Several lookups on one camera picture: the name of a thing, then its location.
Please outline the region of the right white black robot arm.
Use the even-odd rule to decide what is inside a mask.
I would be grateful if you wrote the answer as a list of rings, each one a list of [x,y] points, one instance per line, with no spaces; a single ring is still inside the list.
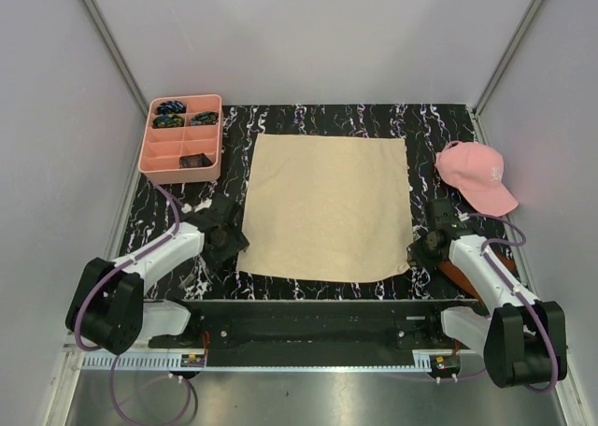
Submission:
[[[470,307],[441,311],[424,324],[427,342],[444,348],[456,340],[482,357],[499,388],[524,386],[548,392],[567,376],[565,314],[554,301],[543,302],[524,287],[477,233],[471,213],[459,214],[448,199],[424,206],[428,230],[407,251],[432,270],[451,263],[471,284],[487,316]]]

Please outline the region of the beige cloth napkin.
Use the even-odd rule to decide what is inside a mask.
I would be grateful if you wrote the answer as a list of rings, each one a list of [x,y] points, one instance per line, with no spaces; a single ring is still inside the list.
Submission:
[[[369,283],[405,273],[413,241],[402,139],[260,134],[237,268]]]

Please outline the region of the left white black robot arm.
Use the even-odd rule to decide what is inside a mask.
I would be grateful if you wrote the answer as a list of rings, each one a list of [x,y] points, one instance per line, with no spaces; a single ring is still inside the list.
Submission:
[[[223,194],[194,212],[175,211],[173,227],[140,249],[84,267],[65,317],[65,327],[86,350],[121,355],[134,344],[170,336],[184,348],[201,338],[202,325],[181,301],[145,300],[148,290],[188,260],[217,270],[247,250],[236,222],[240,205]]]

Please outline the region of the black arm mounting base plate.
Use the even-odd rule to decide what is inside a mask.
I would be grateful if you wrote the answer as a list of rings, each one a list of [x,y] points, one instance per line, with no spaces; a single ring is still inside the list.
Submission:
[[[453,343],[440,313],[475,307],[470,300],[189,302],[179,336],[159,335],[150,348],[207,346],[214,371],[415,371]]]

